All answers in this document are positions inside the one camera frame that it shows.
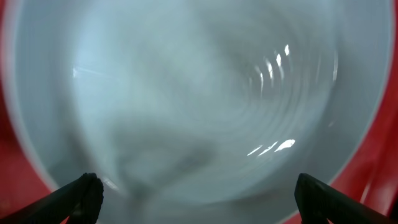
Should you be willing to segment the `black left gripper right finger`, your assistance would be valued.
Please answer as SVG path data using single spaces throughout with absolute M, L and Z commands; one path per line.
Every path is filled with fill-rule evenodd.
M 299 174 L 294 197 L 302 224 L 395 224 L 306 173 Z

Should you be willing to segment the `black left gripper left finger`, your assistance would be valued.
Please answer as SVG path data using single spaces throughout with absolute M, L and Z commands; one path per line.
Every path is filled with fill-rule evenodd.
M 1 224 L 96 224 L 103 203 L 104 186 L 96 174 L 81 177 L 48 196 L 4 217 Z

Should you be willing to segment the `light blue bowl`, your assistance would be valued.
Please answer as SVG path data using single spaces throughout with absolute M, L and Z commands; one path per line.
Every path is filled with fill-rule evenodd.
M 76 114 L 115 187 L 243 197 L 303 148 L 335 81 L 332 1 L 93 1 Z

